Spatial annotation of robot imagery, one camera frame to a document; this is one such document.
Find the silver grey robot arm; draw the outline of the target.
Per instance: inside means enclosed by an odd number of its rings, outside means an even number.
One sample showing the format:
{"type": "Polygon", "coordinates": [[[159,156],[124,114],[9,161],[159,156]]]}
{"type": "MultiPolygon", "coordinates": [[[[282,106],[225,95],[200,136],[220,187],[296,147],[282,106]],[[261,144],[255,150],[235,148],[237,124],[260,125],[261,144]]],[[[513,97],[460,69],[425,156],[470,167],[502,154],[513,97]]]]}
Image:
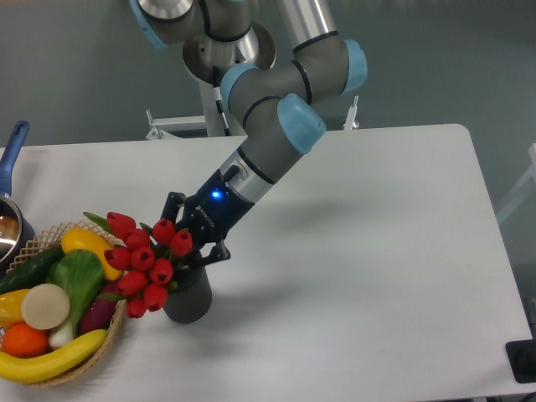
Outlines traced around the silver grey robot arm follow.
{"type": "Polygon", "coordinates": [[[245,140],[192,196],[170,193],[162,215],[187,230],[192,249],[173,263],[192,270],[230,253],[229,230],[324,134],[313,104],[356,90],[366,79],[359,44],[338,33],[325,1],[280,1],[293,59],[275,65],[271,36],[247,1],[134,1],[131,9],[156,47],[180,43],[189,72],[208,84],[221,116],[245,140]]]}

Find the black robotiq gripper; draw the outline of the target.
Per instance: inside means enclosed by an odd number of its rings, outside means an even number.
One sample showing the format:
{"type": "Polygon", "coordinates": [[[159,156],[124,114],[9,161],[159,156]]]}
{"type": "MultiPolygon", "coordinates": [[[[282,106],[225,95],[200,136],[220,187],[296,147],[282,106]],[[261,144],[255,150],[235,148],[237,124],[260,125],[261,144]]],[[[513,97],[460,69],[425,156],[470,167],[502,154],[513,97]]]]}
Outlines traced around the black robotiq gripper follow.
{"type": "Polygon", "coordinates": [[[238,195],[229,185],[239,171],[238,167],[230,167],[225,173],[217,170],[190,197],[184,193],[168,193],[161,218],[176,220],[183,207],[182,218],[175,224],[176,230],[187,229],[192,235],[194,247],[202,248],[206,244],[215,243],[207,255],[202,255],[200,250],[192,251],[184,260],[184,266],[188,269],[197,269],[231,258],[224,239],[230,229],[255,205],[238,195]]]}

